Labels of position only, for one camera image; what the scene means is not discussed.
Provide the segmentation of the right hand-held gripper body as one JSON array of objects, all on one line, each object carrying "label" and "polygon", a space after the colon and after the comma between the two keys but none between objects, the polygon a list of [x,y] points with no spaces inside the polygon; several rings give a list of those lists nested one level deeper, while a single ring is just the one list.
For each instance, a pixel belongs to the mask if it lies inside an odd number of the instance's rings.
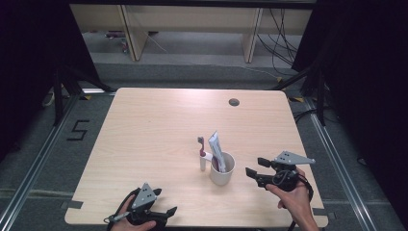
[{"label": "right hand-held gripper body", "polygon": [[268,166],[272,167],[276,174],[272,177],[272,185],[279,189],[290,192],[296,188],[300,181],[297,165],[312,165],[316,161],[304,156],[294,154],[290,151],[282,151],[273,160],[268,161]]}]

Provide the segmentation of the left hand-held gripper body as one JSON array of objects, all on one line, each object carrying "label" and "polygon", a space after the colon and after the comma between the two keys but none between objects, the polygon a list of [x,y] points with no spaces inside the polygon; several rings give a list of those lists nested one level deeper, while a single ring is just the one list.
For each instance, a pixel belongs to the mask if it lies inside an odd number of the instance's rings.
[{"label": "left hand-held gripper body", "polygon": [[166,220],[164,220],[164,214],[150,210],[157,197],[147,183],[144,183],[141,188],[137,188],[135,196],[127,208],[127,211],[130,213],[127,220],[133,225],[141,225],[154,220],[157,226],[165,226]]}]

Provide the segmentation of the white cup with handle holder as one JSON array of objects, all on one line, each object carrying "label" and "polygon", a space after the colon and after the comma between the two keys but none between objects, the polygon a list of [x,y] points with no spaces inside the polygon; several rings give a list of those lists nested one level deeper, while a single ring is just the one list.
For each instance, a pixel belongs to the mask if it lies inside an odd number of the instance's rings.
[{"label": "white cup with handle holder", "polygon": [[204,171],[206,164],[209,163],[211,165],[210,178],[218,186],[224,186],[229,183],[236,166],[236,161],[231,154],[223,152],[223,156],[226,164],[225,172],[220,172],[217,169],[217,159],[211,153],[204,152],[200,155],[200,169]]}]

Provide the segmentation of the white toothpaste tube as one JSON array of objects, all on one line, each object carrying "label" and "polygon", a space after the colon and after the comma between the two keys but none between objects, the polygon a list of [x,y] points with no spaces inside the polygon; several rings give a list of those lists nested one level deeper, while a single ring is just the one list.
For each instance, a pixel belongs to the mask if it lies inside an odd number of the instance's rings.
[{"label": "white toothpaste tube", "polygon": [[224,156],[219,144],[218,133],[215,131],[209,138],[209,145],[213,151],[214,157],[217,159],[217,169],[221,173],[226,172],[226,164]]}]

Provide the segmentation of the person's left hand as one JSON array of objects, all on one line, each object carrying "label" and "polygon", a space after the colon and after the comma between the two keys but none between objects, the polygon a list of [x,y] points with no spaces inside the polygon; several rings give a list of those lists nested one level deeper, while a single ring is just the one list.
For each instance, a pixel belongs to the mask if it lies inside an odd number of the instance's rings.
[{"label": "person's left hand", "polygon": [[[127,207],[129,203],[132,201],[134,198],[133,195],[131,195],[126,202],[124,202],[123,206],[121,206],[119,210],[119,214],[123,214],[124,212],[127,211]],[[145,222],[141,225],[133,225],[131,224],[126,218],[114,223],[114,225],[111,228],[111,231],[149,231],[153,229],[156,226],[156,221],[151,220],[148,222]]]}]

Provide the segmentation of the person's right hand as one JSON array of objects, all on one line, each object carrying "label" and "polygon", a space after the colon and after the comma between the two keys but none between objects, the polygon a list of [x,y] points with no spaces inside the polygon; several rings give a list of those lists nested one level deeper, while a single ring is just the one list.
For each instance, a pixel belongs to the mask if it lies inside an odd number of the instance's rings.
[{"label": "person's right hand", "polygon": [[279,198],[278,209],[287,209],[293,216],[311,212],[309,191],[303,182],[298,181],[295,189],[290,192],[285,192],[271,184],[267,184],[266,189]]}]

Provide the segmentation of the silver plug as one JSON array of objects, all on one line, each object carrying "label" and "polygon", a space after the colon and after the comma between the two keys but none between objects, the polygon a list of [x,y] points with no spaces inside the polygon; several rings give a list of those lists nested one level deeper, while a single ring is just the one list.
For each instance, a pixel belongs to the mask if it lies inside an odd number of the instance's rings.
[{"label": "silver plug", "polygon": [[110,215],[107,218],[104,218],[103,221],[107,224],[115,224],[121,222],[123,219],[126,219],[130,215],[129,212],[125,212],[118,215]]}]

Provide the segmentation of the black metal stand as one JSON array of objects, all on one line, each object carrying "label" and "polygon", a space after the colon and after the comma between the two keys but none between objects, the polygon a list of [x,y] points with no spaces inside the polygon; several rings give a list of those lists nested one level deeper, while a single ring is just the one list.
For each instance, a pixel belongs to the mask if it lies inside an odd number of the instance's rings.
[{"label": "black metal stand", "polygon": [[313,62],[310,66],[298,72],[282,84],[271,88],[271,90],[282,90],[302,78],[304,78],[305,81],[301,88],[301,94],[304,96],[311,95],[313,92],[317,94],[317,116],[320,124],[324,126],[324,75],[321,66],[317,62]]},{"label": "black metal stand", "polygon": [[53,90],[55,98],[55,121],[57,125],[64,117],[63,89],[70,95],[78,96],[84,94],[79,81],[88,82],[105,92],[115,92],[115,89],[101,82],[97,73],[93,75],[81,71],[79,68],[60,65],[54,73]]}]

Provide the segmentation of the black tape strip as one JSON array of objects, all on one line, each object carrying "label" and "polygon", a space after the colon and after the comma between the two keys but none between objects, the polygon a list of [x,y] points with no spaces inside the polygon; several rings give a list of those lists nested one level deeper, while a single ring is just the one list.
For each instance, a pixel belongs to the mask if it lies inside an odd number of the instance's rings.
[{"label": "black tape strip", "polygon": [[64,201],[61,205],[62,209],[81,209],[83,206],[83,201],[74,201],[74,200],[69,200],[69,201]]}]

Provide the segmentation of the black curtain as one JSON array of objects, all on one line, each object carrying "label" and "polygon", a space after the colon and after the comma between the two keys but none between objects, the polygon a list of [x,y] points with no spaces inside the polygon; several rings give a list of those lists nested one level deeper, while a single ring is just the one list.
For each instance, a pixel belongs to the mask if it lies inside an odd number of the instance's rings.
[{"label": "black curtain", "polygon": [[53,86],[100,82],[68,0],[0,0],[0,161]]},{"label": "black curtain", "polygon": [[326,42],[337,113],[408,229],[408,0],[316,0],[293,69]]}]

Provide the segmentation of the red thing under desk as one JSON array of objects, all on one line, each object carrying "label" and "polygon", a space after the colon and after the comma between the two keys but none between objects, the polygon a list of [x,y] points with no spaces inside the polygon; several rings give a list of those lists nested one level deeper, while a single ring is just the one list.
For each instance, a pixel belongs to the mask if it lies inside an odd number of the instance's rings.
[{"label": "red thing under desk", "polygon": [[122,52],[125,54],[129,52],[128,42],[123,31],[108,31],[105,37],[108,39],[120,39]]}]

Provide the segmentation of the aluminium floor rail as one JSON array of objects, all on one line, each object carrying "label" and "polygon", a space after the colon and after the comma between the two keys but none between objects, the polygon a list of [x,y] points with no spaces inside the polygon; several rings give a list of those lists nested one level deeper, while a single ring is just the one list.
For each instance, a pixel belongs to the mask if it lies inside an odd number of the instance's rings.
[{"label": "aluminium floor rail", "polygon": [[28,194],[34,184],[37,182],[38,176],[42,171],[48,157],[59,138],[66,121],[72,112],[75,104],[79,100],[79,96],[71,96],[63,107],[62,118],[53,125],[44,144],[42,145],[38,155],[34,159],[26,175],[24,176],[19,187],[14,191],[8,206],[0,216],[0,231],[10,231],[15,219],[21,211]]},{"label": "aluminium floor rail", "polygon": [[370,215],[370,211],[363,201],[362,196],[358,193],[326,127],[320,122],[320,119],[317,115],[312,114],[311,119],[324,146],[325,152],[327,153],[328,158],[330,159],[332,166],[344,189],[346,198],[362,227],[362,230],[377,231],[377,227],[374,224],[372,216]]}]

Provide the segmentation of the light wooden desk frame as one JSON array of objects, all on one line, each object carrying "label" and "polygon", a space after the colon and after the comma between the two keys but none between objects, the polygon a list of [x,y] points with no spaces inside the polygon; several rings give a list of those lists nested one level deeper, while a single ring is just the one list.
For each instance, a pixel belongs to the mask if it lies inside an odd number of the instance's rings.
[{"label": "light wooden desk frame", "polygon": [[149,32],[232,33],[242,36],[243,58],[250,63],[260,34],[301,36],[310,10],[72,4],[82,32],[122,31],[131,59],[141,58]]}]

